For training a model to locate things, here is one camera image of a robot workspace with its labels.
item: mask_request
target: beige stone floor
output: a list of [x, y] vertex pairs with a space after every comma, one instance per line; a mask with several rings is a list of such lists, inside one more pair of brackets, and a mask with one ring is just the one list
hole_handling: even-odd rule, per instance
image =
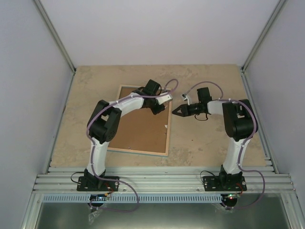
[[[179, 80], [179, 87], [173, 93], [173, 109], [184, 103], [180, 95], [200, 81], [218, 83], [224, 98], [246, 98], [236, 65], [80, 66], [73, 80], [51, 166], [87, 166], [90, 141], [85, 131], [89, 117], [99, 100], [116, 98], [120, 84], [145, 85], [153, 79], [165, 85], [172, 78]], [[209, 87], [213, 99], [219, 97], [215, 86], [202, 84], [205, 86]], [[197, 101], [195, 89], [190, 95]], [[168, 157], [108, 152], [106, 166], [219, 166], [225, 160], [228, 140], [220, 115], [211, 115], [206, 122], [173, 115]], [[258, 134], [247, 148], [244, 166], [265, 166]]]

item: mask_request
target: wooden picture frame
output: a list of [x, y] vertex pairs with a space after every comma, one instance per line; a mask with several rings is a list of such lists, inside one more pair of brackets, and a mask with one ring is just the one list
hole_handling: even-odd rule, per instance
[[[116, 99], [125, 97], [132, 90], [135, 90], [139, 87], [141, 86], [121, 84]], [[144, 108], [131, 112], [132, 117], [129, 114], [125, 115], [126, 118], [125, 116], [122, 117], [122, 119], [120, 120], [118, 132], [114, 137], [114, 139], [110, 142], [108, 150], [121, 152], [121, 153], [133, 153], [133, 154], [152, 155], [152, 156], [168, 156], [171, 116], [172, 116], [172, 102], [166, 103], [165, 107], [166, 109], [161, 112], [162, 115], [160, 115], [161, 113], [157, 115], [153, 115], [149, 108]], [[147, 129], [145, 128], [145, 126], [140, 125], [140, 123], [143, 124], [143, 121], [141, 122], [141, 119], [146, 119], [144, 122], [148, 126], [150, 125], [154, 131], [150, 131], [149, 127]], [[143, 145], [143, 141], [138, 140], [139, 138], [145, 139], [147, 145]]]

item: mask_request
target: white robotic arm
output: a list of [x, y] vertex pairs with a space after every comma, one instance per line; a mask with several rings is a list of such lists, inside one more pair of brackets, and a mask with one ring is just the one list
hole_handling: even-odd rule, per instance
[[[217, 100], [210, 101], [207, 103], [208, 113], [211, 115], [223, 115], [223, 103]], [[240, 169], [238, 167], [238, 156], [240, 153], [241, 148], [243, 148], [240, 164], [242, 164], [244, 159], [244, 153], [246, 151], [246, 148], [250, 142], [251, 139], [247, 140], [245, 143], [246, 138], [242, 138], [238, 141], [236, 141], [233, 137], [230, 137], [230, 142], [228, 146], [227, 155], [223, 164], [223, 168], [226, 171], [227, 174], [237, 174], [240, 172]]]
[[221, 166], [219, 176], [217, 179], [213, 177], [211, 179], [207, 178], [205, 190], [230, 190], [235, 188], [237, 183], [243, 186], [243, 190], [246, 190], [246, 186], [243, 185], [245, 182], [240, 166], [243, 162], [245, 150], [251, 140], [249, 137], [254, 131], [254, 123], [247, 109], [242, 107], [238, 102], [246, 105], [249, 111], [252, 111], [250, 102], [247, 99], [236, 102], [212, 100], [207, 87], [197, 89], [197, 94], [199, 102], [194, 104], [190, 103], [190, 98], [187, 94], [183, 94], [182, 96], [184, 100], [188, 101], [188, 104], [180, 105], [172, 113], [181, 117], [201, 113], [206, 115], [223, 115], [225, 131], [230, 137], [227, 156]]
[[[158, 83], [150, 80], [145, 87], [138, 88], [120, 102], [113, 101], [108, 103], [104, 100], [98, 102], [88, 122], [89, 136], [92, 140], [91, 160], [84, 171], [84, 176], [79, 178], [78, 191], [101, 189], [103, 181], [98, 179], [96, 175], [99, 177], [104, 177], [105, 175], [107, 148], [117, 132], [122, 116], [141, 108], [150, 108], [152, 113], [156, 115], [165, 109], [163, 103], [173, 99], [169, 93], [162, 93], [156, 98], [147, 98], [149, 96], [156, 96], [156, 92], [160, 87]], [[96, 118], [96, 115], [99, 115], [105, 107], [113, 103], [117, 104], [102, 113], [108, 119], [103, 119], [102, 115]]]
[[[123, 117], [125, 114], [127, 114], [131, 111], [141, 109], [143, 107], [143, 103], [144, 103], [145, 99], [141, 98], [141, 97], [136, 97], [138, 95], [139, 94], [134, 93], [134, 92], [131, 93], [129, 96], [132, 98], [114, 105], [113, 108], [118, 108], [119, 110], [121, 110], [121, 117]], [[162, 93], [162, 94], [160, 94], [160, 97], [155, 98], [154, 100], [156, 101], [156, 103], [158, 103], [158, 105], [162, 105], [163, 103], [169, 102], [172, 99], [173, 98], [170, 94]], [[97, 175], [100, 176], [101, 174], [103, 174], [105, 172], [106, 152], [107, 152], [107, 148], [108, 148], [110, 141], [109, 142], [105, 141], [103, 143], [100, 143], [96, 138], [93, 137], [92, 139], [95, 142], [95, 144], [91, 143], [91, 154], [94, 153], [93, 154], [94, 171]], [[87, 165], [87, 170], [89, 173], [93, 174], [90, 162]]]

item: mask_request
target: purple cable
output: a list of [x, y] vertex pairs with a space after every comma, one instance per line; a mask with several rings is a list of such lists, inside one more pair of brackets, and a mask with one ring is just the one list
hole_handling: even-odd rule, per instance
[[223, 90], [221, 89], [221, 87], [220, 87], [218, 84], [216, 84], [216, 83], [214, 83], [214, 82], [212, 82], [212, 81], [202, 81], [202, 82], [196, 83], [196, 84], [195, 84], [193, 87], [191, 87], [186, 93], [184, 93], [184, 95], [187, 95], [193, 88], [197, 87], [198, 85], [200, 85], [200, 84], [202, 84], [202, 83], [211, 83], [211, 84], [215, 85], [216, 87], [218, 87], [219, 90], [220, 90], [220, 92], [221, 92], [221, 96], [220, 96], [219, 98], [220, 98], [220, 99], [223, 98], [223, 96], [224, 96]]
[[122, 99], [119, 99], [118, 101], [116, 101], [115, 103], [112, 103], [112, 104], [109, 104], [107, 107], [103, 108], [100, 112], [97, 113], [97, 115], [89, 122], [88, 126], [87, 126], [87, 130], [86, 130], [86, 135], [87, 137], [90, 139], [90, 141], [93, 143], [93, 147], [92, 147], [92, 151], [91, 151], [91, 157], [90, 157], [90, 164], [91, 164], [91, 169], [92, 169], [92, 172], [93, 174], [95, 175], [95, 177], [97, 177], [99, 180], [103, 180], [103, 181], [114, 181], [114, 182], [119, 182], [119, 183], [122, 183], [122, 184], [125, 184], [127, 185], [128, 187], [130, 187], [130, 189], [134, 192], [134, 194], [136, 195], [136, 199], [137, 199], [137, 205], [131, 209], [131, 210], [119, 210], [119, 209], [113, 209], [113, 208], [105, 208], [105, 207], [94, 207], [92, 206], [92, 201], [90, 201], [89, 205], [91, 208], [95, 208], [95, 209], [104, 209], [104, 210], [108, 210], [108, 211], [115, 211], [115, 212], [133, 212], [135, 210], [137, 210], [140, 206], [140, 199], [139, 199], [139, 196], [138, 196], [138, 193], [136, 192], [136, 190], [128, 183], [126, 183], [125, 181], [122, 181], [122, 180], [115, 180], [115, 179], [106, 179], [106, 178], [102, 178], [102, 177], [99, 177], [99, 175], [96, 174], [95, 170], [94, 170], [94, 166], [93, 166], [93, 154], [94, 154], [94, 150], [95, 150], [95, 142], [93, 141], [93, 139], [89, 136], [89, 129], [91, 127], [91, 125], [93, 124], [93, 122], [99, 117], [101, 116], [102, 113], [104, 113], [107, 109], [109, 109], [110, 107], [113, 107], [114, 105], [118, 104], [119, 102], [122, 102], [122, 101], [125, 101], [127, 99], [130, 99], [130, 98], [158, 98], [158, 97], [161, 97], [161, 96], [165, 96], [167, 94], [171, 94], [173, 93], [178, 85], [179, 85], [179, 82], [177, 79], [171, 79], [169, 82], [166, 83], [166, 85], [164, 86], [164, 91], [166, 90], [166, 87], [167, 85], [172, 82], [172, 81], [176, 81], [176, 86], [170, 90], [169, 92], [167, 92], [166, 94], [162, 94], [162, 95], [156, 95], [156, 96], [149, 96], [149, 95], [136, 95], [136, 96], [127, 96], [127, 97], [124, 97]]
[[[235, 99], [218, 99], [218, 101], [220, 101], [220, 102], [235, 102], [235, 103], [238, 103], [238, 104], [240, 104], [241, 106], [243, 106], [243, 107], [247, 110], [247, 112], [249, 112], [249, 114], [250, 114], [250, 116], [251, 116], [251, 118], [252, 118], [252, 121], [253, 121], [253, 131], [252, 131], [252, 133], [250, 134], [250, 136], [248, 136], [248, 137], [243, 141], [243, 145], [245, 145], [245, 143], [246, 143], [249, 139], [251, 139], [251, 138], [254, 136], [255, 132], [256, 132], [256, 127], [257, 127], [257, 125], [256, 125], [256, 120], [255, 120], [255, 116], [254, 116], [253, 112], [250, 110], [250, 108], [249, 108], [246, 104], [244, 104], [244, 103], [241, 102], [241, 101], [235, 100]], [[238, 168], [239, 168], [241, 171], [243, 171], [243, 172], [248, 172], [248, 173], [256, 172], [256, 173], [259, 173], [259, 175], [261, 175], [262, 180], [263, 180], [263, 191], [262, 191], [262, 193], [260, 194], [259, 198], [258, 198], [255, 202], [253, 202], [252, 204], [246, 205], [246, 206], [242, 206], [242, 207], [228, 207], [228, 206], [226, 206], [226, 205], [222, 202], [222, 205], [223, 205], [225, 208], [227, 208], [227, 209], [245, 209], [245, 208], [249, 208], [249, 207], [253, 206], [254, 204], [257, 204], [257, 203], [263, 198], [264, 193], [265, 193], [266, 182], [265, 182], [265, 178], [264, 178], [263, 174], [262, 174], [260, 171], [256, 170], [256, 169], [246, 170], [246, 169], [243, 169], [243, 168], [241, 167], [240, 161], [241, 161], [242, 153], [243, 153], [243, 147], [241, 147], [241, 149], [240, 149], [240, 151], [239, 151], [239, 154], [238, 154], [238, 159], [237, 159]]]

